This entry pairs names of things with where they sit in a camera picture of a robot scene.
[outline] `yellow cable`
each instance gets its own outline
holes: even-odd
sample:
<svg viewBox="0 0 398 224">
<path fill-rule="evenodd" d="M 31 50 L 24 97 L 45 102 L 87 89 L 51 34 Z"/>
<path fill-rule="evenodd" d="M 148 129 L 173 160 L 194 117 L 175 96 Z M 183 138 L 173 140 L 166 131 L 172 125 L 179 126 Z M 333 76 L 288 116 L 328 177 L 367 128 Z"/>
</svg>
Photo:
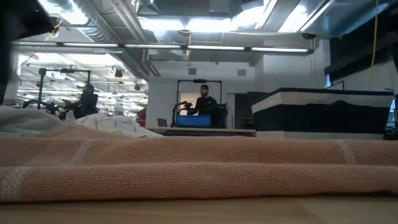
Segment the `yellow cable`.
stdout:
<svg viewBox="0 0 398 224">
<path fill-rule="evenodd" d="M 373 66 L 374 66 L 374 60 L 376 58 L 376 44 L 377 44 L 377 14 L 379 11 L 379 0 L 376 0 L 376 15 L 374 17 L 374 36 L 373 36 L 373 55 L 372 55 L 372 64 L 371 64 L 371 76 L 369 80 L 369 90 L 372 89 L 372 83 L 373 83 Z"/>
<path fill-rule="evenodd" d="M 313 38 L 313 70 L 314 70 L 313 72 L 314 72 L 314 76 L 315 76 L 315 84 L 317 85 L 318 84 L 318 82 L 317 82 L 317 56 L 315 55 L 315 51 L 317 50 L 317 48 L 316 48 L 317 42 L 316 42 L 315 38 L 316 37 Z"/>
</svg>

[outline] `white cloth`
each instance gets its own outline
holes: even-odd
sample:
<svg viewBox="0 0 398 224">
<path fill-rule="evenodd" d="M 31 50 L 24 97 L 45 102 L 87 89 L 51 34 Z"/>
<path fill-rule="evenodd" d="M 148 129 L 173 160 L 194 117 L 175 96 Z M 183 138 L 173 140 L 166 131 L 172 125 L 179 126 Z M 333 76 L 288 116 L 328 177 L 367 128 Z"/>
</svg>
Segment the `white cloth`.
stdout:
<svg viewBox="0 0 398 224">
<path fill-rule="evenodd" d="M 0 106 L 0 134 L 34 137 L 52 129 L 61 128 L 64 122 L 41 110 L 15 109 Z"/>
<path fill-rule="evenodd" d="M 63 122 L 44 110 L 0 106 L 0 135 L 35 137 L 38 134 L 62 128 L 65 124 L 79 124 L 107 133 L 119 133 L 137 138 L 162 137 L 140 127 L 137 122 L 124 116 L 108 117 L 103 113 L 98 113 L 76 120 L 73 112 L 70 111 Z"/>
<path fill-rule="evenodd" d="M 97 113 L 79 118 L 74 121 L 73 115 L 67 116 L 66 123 L 80 124 L 87 128 L 97 129 L 105 131 L 107 133 L 119 133 L 125 134 L 132 137 L 162 137 L 160 134 L 156 134 L 145 128 L 140 127 L 139 123 L 131 118 L 125 116 L 107 116 L 104 113 Z"/>
</svg>

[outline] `desk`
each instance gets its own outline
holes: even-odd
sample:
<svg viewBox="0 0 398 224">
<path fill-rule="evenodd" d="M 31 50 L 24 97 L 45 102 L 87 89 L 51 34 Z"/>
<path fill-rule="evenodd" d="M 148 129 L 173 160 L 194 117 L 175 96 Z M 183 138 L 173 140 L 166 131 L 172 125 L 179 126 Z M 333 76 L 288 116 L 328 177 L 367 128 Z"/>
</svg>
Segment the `desk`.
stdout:
<svg viewBox="0 0 398 224">
<path fill-rule="evenodd" d="M 0 223 L 398 223 L 398 198 L 263 197 L 0 205 Z"/>
<path fill-rule="evenodd" d="M 247 136 L 256 137 L 256 130 L 251 129 L 217 129 L 217 128 L 168 128 L 146 127 L 149 131 L 164 136 Z"/>
</svg>

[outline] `ceiling light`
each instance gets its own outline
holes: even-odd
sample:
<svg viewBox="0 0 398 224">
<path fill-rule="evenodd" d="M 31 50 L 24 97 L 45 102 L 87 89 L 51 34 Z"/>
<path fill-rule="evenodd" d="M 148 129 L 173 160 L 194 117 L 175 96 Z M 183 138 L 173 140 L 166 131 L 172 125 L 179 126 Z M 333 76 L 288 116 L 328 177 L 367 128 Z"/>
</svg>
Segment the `ceiling light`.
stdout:
<svg viewBox="0 0 398 224">
<path fill-rule="evenodd" d="M 182 30 L 184 25 L 179 19 L 149 19 L 138 17 L 141 27 L 151 31 Z"/>
<path fill-rule="evenodd" d="M 86 80 L 75 80 L 74 78 L 67 77 L 70 80 L 57 80 L 57 79 L 51 79 L 51 80 L 44 80 L 44 82 L 57 82 L 57 83 L 75 83 L 75 82 L 86 82 Z M 39 82 L 39 79 L 20 79 L 19 81 L 21 82 Z M 129 82 L 122 82 L 122 81 L 90 81 L 90 83 L 98 83 L 98 84 L 128 84 Z"/>
<path fill-rule="evenodd" d="M 329 0 L 309 21 L 301 27 L 300 31 L 305 31 L 310 25 L 312 25 L 328 8 L 334 3 L 335 0 Z"/>
<path fill-rule="evenodd" d="M 188 49 L 193 49 L 193 50 L 242 50 L 243 51 L 244 47 L 188 45 Z"/>
<path fill-rule="evenodd" d="M 79 64 L 85 64 L 85 65 L 98 65 L 98 66 L 104 66 L 106 69 L 107 67 L 112 67 L 115 65 L 122 65 L 119 60 L 114 58 L 110 54 L 103 54 L 103 55 L 93 55 L 93 54 L 65 54 L 68 58 L 78 62 Z"/>
<path fill-rule="evenodd" d="M 302 5 L 298 5 L 287 17 L 278 32 L 297 32 L 307 20 L 307 9 Z"/>
<path fill-rule="evenodd" d="M 267 22 L 268 17 L 271 15 L 272 10 L 274 10 L 277 2 L 278 0 L 264 0 L 264 5 L 266 5 L 266 8 L 262 13 L 262 16 L 260 16 L 259 20 L 257 21 L 256 29 L 262 29 L 262 27 L 264 27 L 264 24 Z"/>
<path fill-rule="evenodd" d="M 64 43 L 66 47 L 96 47 L 96 48 L 107 48 L 107 47 L 118 47 L 117 44 L 95 44 L 95 43 Z"/>
<path fill-rule="evenodd" d="M 186 29 L 192 32 L 227 32 L 231 19 L 193 19 Z"/>
<path fill-rule="evenodd" d="M 126 44 L 126 48 L 139 48 L 139 49 L 181 49 L 179 45 L 167 44 Z"/>
<path fill-rule="evenodd" d="M 308 53 L 308 49 L 284 49 L 273 47 L 252 47 L 254 52 L 286 52 L 286 53 Z"/>
<path fill-rule="evenodd" d="M 18 90 L 21 93 L 38 93 L 39 90 Z M 81 91 L 63 91 L 63 90 L 43 90 L 42 93 L 52 93 L 52 94 L 81 94 Z M 116 93 L 114 95 L 111 92 L 95 92 L 98 96 L 146 96 L 145 93 Z"/>
<path fill-rule="evenodd" d="M 264 6 L 258 6 L 239 13 L 237 16 L 233 17 L 231 24 L 229 25 L 229 29 L 238 30 L 254 28 L 264 10 Z"/>
<path fill-rule="evenodd" d="M 55 42 L 33 42 L 33 41 L 13 41 L 12 44 L 14 45 L 19 45 L 19 46 L 29 46 L 29 47 L 53 47 L 57 46 L 57 43 Z"/>
<path fill-rule="evenodd" d="M 68 10 L 64 10 L 49 0 L 39 0 L 39 3 L 49 14 L 59 14 L 70 24 L 85 25 L 89 20 L 73 1 L 68 1 Z"/>
</svg>

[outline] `blue container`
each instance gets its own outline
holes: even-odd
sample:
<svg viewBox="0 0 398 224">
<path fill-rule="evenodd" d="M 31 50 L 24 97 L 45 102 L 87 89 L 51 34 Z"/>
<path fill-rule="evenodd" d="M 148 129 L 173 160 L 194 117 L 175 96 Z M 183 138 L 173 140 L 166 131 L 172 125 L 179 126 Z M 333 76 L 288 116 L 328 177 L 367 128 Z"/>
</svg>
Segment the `blue container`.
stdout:
<svg viewBox="0 0 398 224">
<path fill-rule="evenodd" d="M 176 126 L 177 127 L 208 128 L 211 126 L 211 116 L 210 115 L 198 115 L 198 116 L 177 115 Z"/>
</svg>

